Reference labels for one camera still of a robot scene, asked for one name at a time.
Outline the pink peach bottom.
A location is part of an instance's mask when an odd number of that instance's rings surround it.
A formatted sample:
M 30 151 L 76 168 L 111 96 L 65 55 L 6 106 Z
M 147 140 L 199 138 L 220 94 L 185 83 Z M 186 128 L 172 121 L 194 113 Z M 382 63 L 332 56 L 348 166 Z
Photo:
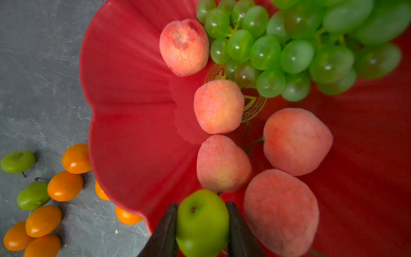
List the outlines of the pink peach bottom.
M 208 134 L 227 134 L 242 121 L 245 98 L 231 80 L 213 80 L 194 94 L 194 112 L 201 128 Z

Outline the green pear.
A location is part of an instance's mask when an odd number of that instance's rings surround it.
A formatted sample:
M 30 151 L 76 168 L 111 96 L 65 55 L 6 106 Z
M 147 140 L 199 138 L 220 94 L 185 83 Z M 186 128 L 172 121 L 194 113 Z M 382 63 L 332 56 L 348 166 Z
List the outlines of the green pear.
M 32 211 L 47 204 L 51 200 L 47 190 L 49 181 L 49 179 L 36 178 L 33 183 L 24 188 L 17 198 L 18 207 L 25 211 Z
M 198 190 L 178 207 L 176 240 L 186 257 L 216 257 L 229 241 L 229 212 L 210 190 Z
M 6 173 L 21 173 L 26 178 L 25 171 L 31 169 L 35 163 L 36 157 L 32 152 L 14 151 L 2 157 L 1 169 Z

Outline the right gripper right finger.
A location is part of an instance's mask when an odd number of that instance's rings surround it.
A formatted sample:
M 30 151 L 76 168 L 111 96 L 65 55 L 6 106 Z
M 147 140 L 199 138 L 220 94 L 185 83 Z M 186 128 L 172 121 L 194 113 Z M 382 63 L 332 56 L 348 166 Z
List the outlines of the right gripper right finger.
M 230 234 L 228 257 L 267 257 L 234 202 L 227 202 Z

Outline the green grape bunch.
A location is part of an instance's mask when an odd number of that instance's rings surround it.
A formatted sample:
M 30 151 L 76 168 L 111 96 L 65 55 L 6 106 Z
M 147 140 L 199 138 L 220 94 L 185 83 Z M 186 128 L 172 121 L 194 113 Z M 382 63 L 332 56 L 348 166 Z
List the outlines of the green grape bunch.
M 312 84 L 326 95 L 349 90 L 397 68 L 394 39 L 411 23 L 410 1 L 274 1 L 270 15 L 254 1 L 200 1 L 223 79 L 261 97 L 298 102 Z

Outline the lone pink peach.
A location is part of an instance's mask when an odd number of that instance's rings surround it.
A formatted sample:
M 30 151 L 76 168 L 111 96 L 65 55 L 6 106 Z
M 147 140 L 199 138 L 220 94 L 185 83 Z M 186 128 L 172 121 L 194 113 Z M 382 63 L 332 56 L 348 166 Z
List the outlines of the lone pink peach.
M 334 137 L 330 129 L 312 112 L 301 108 L 276 111 L 265 122 L 263 136 L 251 148 L 263 142 L 263 152 L 270 164 L 294 177 L 316 170 L 331 150 Z

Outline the pink peach top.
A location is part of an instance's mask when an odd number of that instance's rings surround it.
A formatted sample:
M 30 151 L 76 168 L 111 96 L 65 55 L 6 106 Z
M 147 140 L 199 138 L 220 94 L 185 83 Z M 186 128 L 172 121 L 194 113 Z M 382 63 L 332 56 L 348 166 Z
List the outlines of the pink peach top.
M 270 169 L 256 175 L 244 198 L 250 230 L 270 251 L 300 257 L 311 247 L 320 220 L 317 199 L 301 180 Z

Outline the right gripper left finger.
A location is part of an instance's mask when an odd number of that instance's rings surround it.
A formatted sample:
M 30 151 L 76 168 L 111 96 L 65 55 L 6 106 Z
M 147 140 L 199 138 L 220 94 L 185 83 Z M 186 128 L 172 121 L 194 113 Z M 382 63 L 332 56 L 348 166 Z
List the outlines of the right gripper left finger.
M 138 257 L 177 257 L 176 241 L 178 204 L 171 204 Z

